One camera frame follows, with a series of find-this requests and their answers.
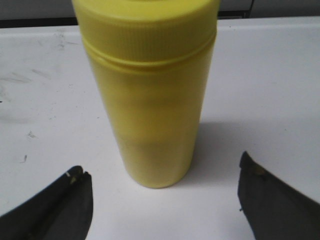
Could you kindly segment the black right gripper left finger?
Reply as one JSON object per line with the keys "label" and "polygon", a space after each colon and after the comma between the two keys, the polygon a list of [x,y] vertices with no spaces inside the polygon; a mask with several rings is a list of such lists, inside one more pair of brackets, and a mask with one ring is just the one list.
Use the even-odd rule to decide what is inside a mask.
{"label": "black right gripper left finger", "polygon": [[84,240],[93,218],[92,177],[71,167],[45,189],[0,217],[2,240]]}

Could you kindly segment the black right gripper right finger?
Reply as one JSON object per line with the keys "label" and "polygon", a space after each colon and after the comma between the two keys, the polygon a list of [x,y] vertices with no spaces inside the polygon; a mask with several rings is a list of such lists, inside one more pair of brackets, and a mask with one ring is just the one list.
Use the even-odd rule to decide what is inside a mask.
{"label": "black right gripper right finger", "polygon": [[318,240],[320,204],[243,152],[237,195],[257,240]]}

